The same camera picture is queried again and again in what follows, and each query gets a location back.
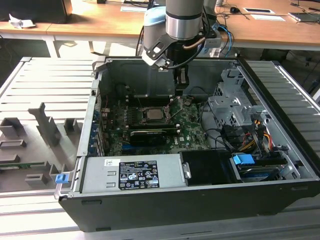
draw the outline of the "barcode sticker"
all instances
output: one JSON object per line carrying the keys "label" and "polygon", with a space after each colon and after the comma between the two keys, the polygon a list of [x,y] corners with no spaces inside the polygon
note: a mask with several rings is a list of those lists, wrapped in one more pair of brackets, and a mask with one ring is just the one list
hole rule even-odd
{"label": "barcode sticker", "polygon": [[120,163],[120,159],[105,159],[104,160],[104,166],[108,167],[108,166],[119,166]]}

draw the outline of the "sticker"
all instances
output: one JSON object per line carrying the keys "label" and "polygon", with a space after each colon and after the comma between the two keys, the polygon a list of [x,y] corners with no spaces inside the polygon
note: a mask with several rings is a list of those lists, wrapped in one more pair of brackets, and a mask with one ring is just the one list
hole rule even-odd
{"label": "sticker", "polygon": [[119,163],[120,163],[120,159],[105,159],[104,160],[104,166],[105,167],[108,167],[108,166],[119,166]]}
{"label": "sticker", "polygon": [[132,161],[118,164],[120,190],[160,187],[157,161]]}

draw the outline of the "blue cable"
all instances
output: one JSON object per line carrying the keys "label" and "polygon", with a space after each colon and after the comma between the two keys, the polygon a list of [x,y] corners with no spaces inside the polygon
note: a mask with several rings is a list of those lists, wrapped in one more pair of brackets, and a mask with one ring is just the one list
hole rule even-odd
{"label": "blue cable", "polygon": [[231,34],[230,34],[230,32],[226,29],[226,28],[224,28],[223,26],[219,26],[220,28],[222,28],[227,34],[228,34],[228,36],[229,36],[229,40],[230,40],[230,44],[229,44],[229,48],[228,48],[228,52],[226,53],[226,55],[225,55],[225,58],[228,56],[228,54],[229,54],[229,52],[230,52],[230,50],[231,50],[231,46],[232,46],[232,37],[231,37]]}

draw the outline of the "black mouse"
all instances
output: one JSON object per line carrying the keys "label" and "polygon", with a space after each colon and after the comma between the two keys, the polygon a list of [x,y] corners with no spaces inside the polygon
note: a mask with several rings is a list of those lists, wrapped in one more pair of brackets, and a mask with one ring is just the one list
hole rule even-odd
{"label": "black mouse", "polygon": [[237,8],[237,7],[235,7],[235,6],[232,6],[232,7],[230,8],[230,13],[232,13],[232,14],[238,14],[238,13],[240,13],[240,9]]}

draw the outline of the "gray floor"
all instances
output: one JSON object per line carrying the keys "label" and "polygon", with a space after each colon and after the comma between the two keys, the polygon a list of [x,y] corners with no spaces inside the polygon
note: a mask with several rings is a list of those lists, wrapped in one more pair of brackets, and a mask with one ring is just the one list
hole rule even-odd
{"label": "gray floor", "polygon": [[[23,40],[23,39],[0,39],[0,85],[7,79],[13,68],[22,57],[50,57],[46,43],[42,40]],[[83,41],[57,41],[56,46],[60,51],[61,57],[78,58],[93,57],[89,51],[89,44]],[[95,42],[95,51],[115,56],[116,53],[111,47],[111,43]],[[135,44],[127,44],[127,48],[121,52],[121,56],[132,56]],[[233,48],[230,57],[234,53],[240,53],[247,60],[260,60],[263,50],[257,48]],[[308,74],[320,60],[320,54],[315,51],[289,51],[286,59],[281,62],[282,66],[302,84]],[[310,74],[303,87],[308,90],[313,81],[320,78],[320,64]]]}

